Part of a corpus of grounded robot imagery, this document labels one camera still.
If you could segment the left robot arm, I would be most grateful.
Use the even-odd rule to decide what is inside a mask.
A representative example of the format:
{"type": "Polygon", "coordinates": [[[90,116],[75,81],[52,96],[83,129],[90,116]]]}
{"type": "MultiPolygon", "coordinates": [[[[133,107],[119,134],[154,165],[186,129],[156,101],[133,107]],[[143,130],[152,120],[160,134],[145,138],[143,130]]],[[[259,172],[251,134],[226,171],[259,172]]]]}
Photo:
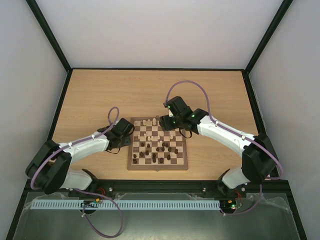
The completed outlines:
{"type": "Polygon", "coordinates": [[[110,153],[113,149],[128,146],[134,129],[132,123],[121,118],[73,142],[46,141],[25,170],[31,189],[47,195],[60,189],[95,192],[97,177],[87,169],[71,169],[71,165],[95,153],[110,153]]]}

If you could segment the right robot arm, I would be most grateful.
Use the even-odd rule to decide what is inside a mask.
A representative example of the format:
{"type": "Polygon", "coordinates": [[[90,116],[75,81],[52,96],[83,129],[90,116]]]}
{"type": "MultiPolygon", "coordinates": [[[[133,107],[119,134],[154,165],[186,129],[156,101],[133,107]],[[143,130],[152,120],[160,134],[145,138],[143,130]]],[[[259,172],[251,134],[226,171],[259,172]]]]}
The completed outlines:
{"type": "Polygon", "coordinates": [[[217,189],[222,195],[229,196],[243,184],[261,184],[276,167],[278,159],[266,134],[253,135],[232,128],[219,122],[208,111],[192,110],[180,96],[167,100],[163,105],[169,111],[160,117],[163,131],[179,129],[202,135],[241,157],[241,166],[228,169],[219,177],[217,189]]]}

